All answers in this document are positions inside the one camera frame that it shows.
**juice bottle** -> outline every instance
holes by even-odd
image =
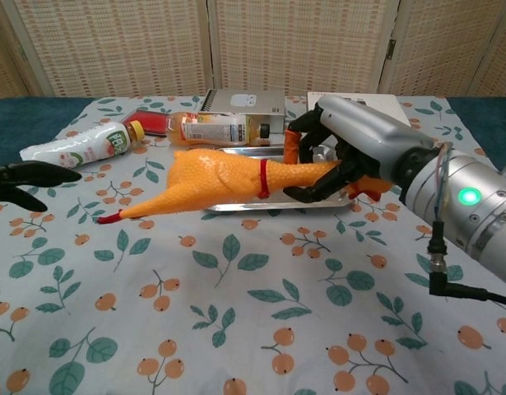
[[[269,123],[259,123],[245,114],[178,112],[168,116],[165,131],[170,142],[179,146],[247,146],[267,144],[269,127]]]
[[[107,122],[76,136],[21,150],[22,160],[40,160],[66,168],[73,168],[120,155],[145,136],[138,121]]]

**orange juice bottle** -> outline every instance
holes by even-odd
[[[259,123],[245,114],[178,112],[168,116],[165,131],[170,142],[179,146],[247,146],[266,144],[269,127],[269,123]]]

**red package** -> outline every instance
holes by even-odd
[[[167,114],[139,109],[126,117],[123,122],[139,121],[145,134],[149,136],[166,136]]]

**white plastic bottle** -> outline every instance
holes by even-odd
[[[66,168],[120,155],[145,136],[138,121],[107,122],[76,136],[21,150],[22,160],[40,160]]]

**bottle cap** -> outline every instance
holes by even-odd
[[[136,139],[138,141],[145,138],[145,131],[143,130],[143,126],[139,121],[131,121],[129,124],[134,128],[134,131],[136,132]]]
[[[269,123],[260,124],[260,138],[269,138],[271,125]]]

